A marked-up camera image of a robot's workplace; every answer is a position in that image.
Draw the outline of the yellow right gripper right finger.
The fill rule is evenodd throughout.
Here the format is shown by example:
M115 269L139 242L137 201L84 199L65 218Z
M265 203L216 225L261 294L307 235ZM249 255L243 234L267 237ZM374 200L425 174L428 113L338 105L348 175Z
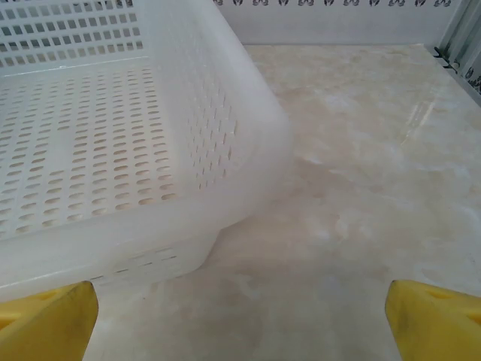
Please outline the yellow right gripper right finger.
M479 296L396 280L385 313L403 360L480 359Z

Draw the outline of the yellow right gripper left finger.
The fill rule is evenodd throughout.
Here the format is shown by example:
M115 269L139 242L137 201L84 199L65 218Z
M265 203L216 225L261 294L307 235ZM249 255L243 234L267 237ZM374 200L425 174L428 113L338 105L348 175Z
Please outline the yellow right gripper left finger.
M82 360L98 318L89 281L1 303L2 360Z

